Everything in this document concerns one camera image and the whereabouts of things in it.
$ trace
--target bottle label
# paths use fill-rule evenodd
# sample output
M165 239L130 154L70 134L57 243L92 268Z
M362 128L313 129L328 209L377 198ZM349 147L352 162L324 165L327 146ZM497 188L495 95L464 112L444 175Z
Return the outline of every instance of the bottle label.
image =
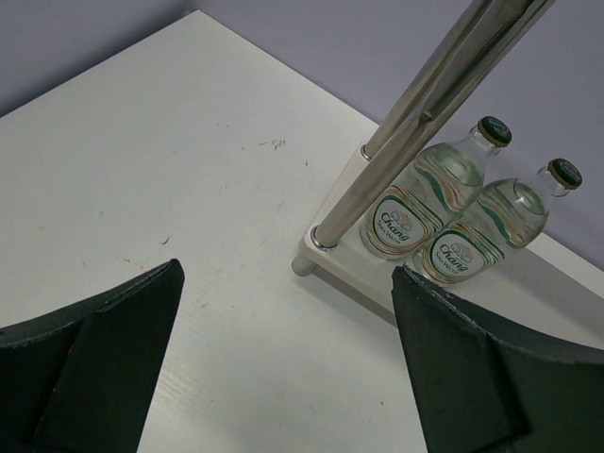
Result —
M385 253L411 251L427 236L424 224L398 196L384 196L371 216L374 235L381 242L374 246Z
M480 251L458 231L448 230L439 236L429 251L432 266L449 278L466 280L487 266Z

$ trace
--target chang logo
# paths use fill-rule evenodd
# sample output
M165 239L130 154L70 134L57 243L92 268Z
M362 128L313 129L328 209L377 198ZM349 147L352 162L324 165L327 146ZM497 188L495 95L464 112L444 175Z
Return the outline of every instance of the chang logo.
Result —
M401 217L400 213L398 211L393 211L390 214L388 212L383 212L381 214L381 221L384 223L384 225L395 235L396 238L398 238L400 241L406 241L409 239L409 231L411 231L411 227L408 223L402 222L402 226L401 226L401 220L403 220L403 218Z
M413 220L404 212L393 210L390 213L390 218L398 223L398 227L403 231L410 232L413 229Z
M462 243L453 243L450 246L451 251L457 255L457 258L464 262L465 264L469 264L474 257L472 255L472 250L467 245L463 245Z
M472 262L474 258L472 254L472 250L467 245L462 243L453 243L451 245L447 245L443 243L440 246L440 251L446 260L458 271L463 272L467 271L468 264Z

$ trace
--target water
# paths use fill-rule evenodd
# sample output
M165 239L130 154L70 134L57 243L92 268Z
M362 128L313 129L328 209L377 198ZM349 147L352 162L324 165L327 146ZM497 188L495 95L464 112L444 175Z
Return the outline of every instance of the water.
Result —
M441 285L459 283L526 247L542 231L549 211L517 179L489 184L459 222L413 256L413 266Z
M487 153L478 152L486 160ZM365 246L385 260L405 258L474 201L484 180L482 163L448 143L424 150L365 214Z

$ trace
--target metal pole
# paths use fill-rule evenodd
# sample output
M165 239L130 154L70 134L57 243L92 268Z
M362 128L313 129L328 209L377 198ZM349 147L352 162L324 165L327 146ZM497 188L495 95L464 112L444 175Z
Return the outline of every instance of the metal pole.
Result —
M428 61L413 79L413 82L398 99L394 107L384 118L374 135L363 148L366 158L372 159L381 147L390 139L409 115L417 109L429 93L446 65L455 56L461 43L474 28L484 11L494 0L474 0L451 27L441 43L436 47Z
M446 84L437 85L396 130L314 230L316 243L333 247L342 238L554 1L532 1L512 25L493 30L492 39L469 66L447 68ZM501 2L493 7L501 8Z

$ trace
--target bottle neck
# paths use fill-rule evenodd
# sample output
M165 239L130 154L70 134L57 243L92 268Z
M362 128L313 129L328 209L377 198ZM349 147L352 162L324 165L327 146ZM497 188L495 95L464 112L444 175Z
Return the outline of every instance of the bottle neck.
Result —
M474 161L486 164L486 161L499 154L501 148L489 142L478 130L477 126L474 126L465 140L456 143L458 149L462 149L465 153L472 157Z
M549 210L549 207L555 200L562 198L571 192L549 173L547 167L539 170L537 175L533 175L526 179L520 179L518 182L529 186L539 198L541 198L546 210Z

